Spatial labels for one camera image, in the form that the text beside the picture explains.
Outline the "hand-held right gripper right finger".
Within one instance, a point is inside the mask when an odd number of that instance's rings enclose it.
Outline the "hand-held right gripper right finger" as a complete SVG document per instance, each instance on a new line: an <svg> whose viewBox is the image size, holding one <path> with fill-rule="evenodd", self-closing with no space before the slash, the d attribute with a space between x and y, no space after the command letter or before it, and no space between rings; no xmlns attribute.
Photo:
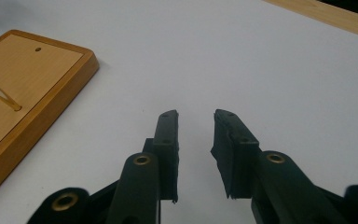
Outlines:
<svg viewBox="0 0 358 224"><path fill-rule="evenodd" d="M259 142L241 119L223 109L214 112L211 153L217 162L226 195L232 199L252 197L252 163L261 152Z"/></svg>

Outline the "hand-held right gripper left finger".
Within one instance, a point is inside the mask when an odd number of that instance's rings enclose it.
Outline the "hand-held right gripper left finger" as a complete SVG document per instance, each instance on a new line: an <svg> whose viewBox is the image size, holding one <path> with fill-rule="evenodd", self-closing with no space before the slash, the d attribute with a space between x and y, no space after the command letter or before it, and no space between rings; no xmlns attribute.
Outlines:
<svg viewBox="0 0 358 224"><path fill-rule="evenodd" d="M143 152L154 154L158 158L160 199L178 201L178 112L170 110L158 117L153 138L147 138Z"/></svg>

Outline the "wooden base board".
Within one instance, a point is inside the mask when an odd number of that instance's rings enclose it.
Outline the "wooden base board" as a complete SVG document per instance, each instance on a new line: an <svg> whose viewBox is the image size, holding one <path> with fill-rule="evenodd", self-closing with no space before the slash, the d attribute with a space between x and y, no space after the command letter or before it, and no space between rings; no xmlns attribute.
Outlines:
<svg viewBox="0 0 358 224"><path fill-rule="evenodd" d="M0 185L98 71L90 49L19 30L0 36Z"/></svg>

